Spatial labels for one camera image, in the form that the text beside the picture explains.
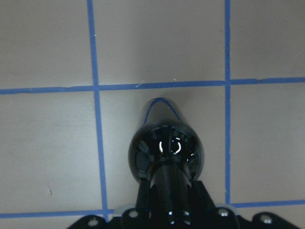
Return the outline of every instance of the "white floor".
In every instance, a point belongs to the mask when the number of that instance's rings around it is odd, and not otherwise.
[[[91,6],[0,1],[0,228],[65,229],[134,203],[128,146],[155,97],[201,138],[214,202],[305,228],[305,2]]]

